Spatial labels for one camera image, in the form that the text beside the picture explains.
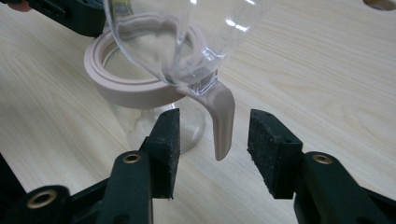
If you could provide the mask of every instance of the beige handle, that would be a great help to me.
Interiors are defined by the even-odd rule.
[[[233,93],[219,81],[202,95],[196,95],[187,86],[177,87],[177,92],[196,100],[209,111],[213,120],[216,160],[224,159],[230,151],[233,138]]]

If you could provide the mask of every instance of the wood grain surface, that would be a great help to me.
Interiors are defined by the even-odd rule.
[[[0,151],[26,190],[76,193],[129,150],[86,78],[92,41],[30,11],[0,6]],[[251,108],[276,115],[304,151],[336,157],[364,187],[396,199],[396,11],[361,0],[276,0],[219,79],[236,100],[233,147],[216,161],[211,120],[180,157],[175,199],[155,223],[297,223],[247,153]]]

